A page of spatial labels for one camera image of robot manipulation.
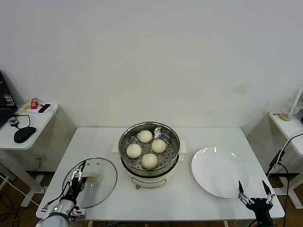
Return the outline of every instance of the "floor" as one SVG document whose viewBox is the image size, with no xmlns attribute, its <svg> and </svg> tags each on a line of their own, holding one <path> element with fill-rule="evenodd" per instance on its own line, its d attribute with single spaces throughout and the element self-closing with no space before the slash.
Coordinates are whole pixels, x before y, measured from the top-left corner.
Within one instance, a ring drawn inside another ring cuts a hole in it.
<svg viewBox="0 0 303 227">
<path fill-rule="evenodd" d="M 52 179 L 52 175 L 47 175 L 42 181 L 43 185 L 48 185 Z M 279 179 L 276 177 L 270 177 L 269 178 L 271 184 L 273 187 L 281 187 L 282 184 L 280 183 Z M 11 182 L 15 187 L 18 187 L 23 193 L 26 193 L 29 190 L 29 187 L 25 185 L 21 180 L 18 178 Z M 13 203 L 13 208 L 17 209 L 19 205 L 21 204 L 21 201 L 23 200 L 23 195 L 16 191 L 14 188 L 12 188 L 9 184 L 6 184 L 4 188 L 2 189 L 3 192 L 5 192 L 12 200 Z M 296 190 L 296 193 L 301 201 L 303 201 L 303 184 L 300 185 Z M 3 201 L 10 206 L 10 201 L 8 198 L 0 192 L 0 196 L 2 197 Z M 34 201 L 39 202 L 42 199 L 42 195 L 35 195 Z M 284 205 L 285 203 L 285 196 L 279 196 L 279 200 Z M 6 217 L 5 213 L 10 213 L 10 208 L 7 208 L 2 201 L 0 201 L 0 227 L 34 227 L 36 223 L 39 221 L 38 218 L 36 218 L 35 213 L 37 210 L 36 205 L 33 205 L 31 203 L 32 207 L 25 209 L 25 210 L 19 210 L 17 212 L 18 217 L 24 217 L 27 215 L 30 215 L 29 217 L 22 218 L 19 220 L 19 225 L 15 221 L 14 226 L 12 225 L 13 222 L 9 222 L 7 224 L 4 224 L 10 220 L 13 220 L 17 217 L 15 217 L 15 211 L 12 211 L 12 215 L 9 215 Z M 286 219 L 286 226 L 287 227 L 297 227 L 297 226 L 303 226 L 303 209 L 302 210 L 297 210 L 293 207 L 292 203 L 290 200 L 288 200 L 287 203 L 287 219 Z M 87 227 L 88 222 L 87 221 L 82 221 L 80 222 L 82 226 Z M 236 227 L 246 227 L 250 222 L 242 222 L 238 221 L 236 223 Z M 278 219 L 275 220 L 275 223 L 277 224 L 278 227 L 283 226 L 283 219 Z M 107 222 L 94 222 L 93 226 L 94 227 L 106 227 Z M 145 224 L 148 224 L 149 227 L 224 227 L 224 224 L 222 221 L 217 221 L 217 222 L 164 222 L 163 225 L 161 222 L 127 222 L 126 224 L 120 224 L 120 227 L 144 227 Z M 233 227 L 234 226 L 234 221 L 229 221 L 229 226 Z"/>
</svg>

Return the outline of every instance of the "wall outlet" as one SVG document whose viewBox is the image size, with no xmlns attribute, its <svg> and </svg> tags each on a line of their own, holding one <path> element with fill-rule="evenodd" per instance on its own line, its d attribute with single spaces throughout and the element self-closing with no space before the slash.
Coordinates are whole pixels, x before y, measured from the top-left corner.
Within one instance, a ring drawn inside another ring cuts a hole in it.
<svg viewBox="0 0 303 227">
<path fill-rule="evenodd" d="M 45 159 L 45 156 L 43 155 L 43 154 L 34 154 L 34 156 L 35 156 L 35 159 L 37 159 L 37 160 L 43 160 L 43 159 Z"/>
</svg>

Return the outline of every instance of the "computer mouse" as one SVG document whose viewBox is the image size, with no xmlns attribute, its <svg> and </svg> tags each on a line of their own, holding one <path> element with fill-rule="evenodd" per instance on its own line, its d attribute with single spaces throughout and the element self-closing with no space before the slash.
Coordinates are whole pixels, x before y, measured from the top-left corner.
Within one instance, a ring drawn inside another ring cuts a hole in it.
<svg viewBox="0 0 303 227">
<path fill-rule="evenodd" d="M 24 127 L 22 129 L 19 129 L 17 132 L 15 132 L 14 135 L 14 141 L 16 143 L 23 143 L 25 142 L 34 132 L 36 131 L 36 128 L 34 127 Z"/>
</svg>

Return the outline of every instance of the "phone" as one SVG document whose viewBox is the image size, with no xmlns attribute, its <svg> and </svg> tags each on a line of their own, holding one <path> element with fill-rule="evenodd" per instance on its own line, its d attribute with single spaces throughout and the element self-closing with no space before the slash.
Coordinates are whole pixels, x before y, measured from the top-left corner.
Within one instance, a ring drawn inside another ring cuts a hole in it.
<svg viewBox="0 0 303 227">
<path fill-rule="evenodd" d="M 48 108 L 51 107 L 51 104 L 45 104 L 40 110 L 38 110 L 38 113 L 43 114 L 46 113 Z"/>
</svg>

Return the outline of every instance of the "steamed bun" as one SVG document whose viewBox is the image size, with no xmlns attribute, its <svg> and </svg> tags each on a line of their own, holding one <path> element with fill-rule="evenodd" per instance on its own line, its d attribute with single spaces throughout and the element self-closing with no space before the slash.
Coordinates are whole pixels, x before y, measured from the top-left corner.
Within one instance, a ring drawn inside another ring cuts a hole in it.
<svg viewBox="0 0 303 227">
<path fill-rule="evenodd" d="M 142 158 L 142 165 L 145 169 L 153 169 L 157 164 L 158 159 L 154 154 L 147 154 Z"/>
<path fill-rule="evenodd" d="M 156 153 L 162 153 L 166 149 L 166 143 L 163 140 L 154 140 L 151 144 L 151 148 Z"/>
<path fill-rule="evenodd" d="M 130 158 L 138 158 L 142 153 L 142 149 L 138 144 L 131 144 L 127 147 L 126 153 Z"/>
<path fill-rule="evenodd" d="M 148 130 L 141 131 L 137 136 L 142 143 L 148 143 L 152 140 L 152 133 Z"/>
</svg>

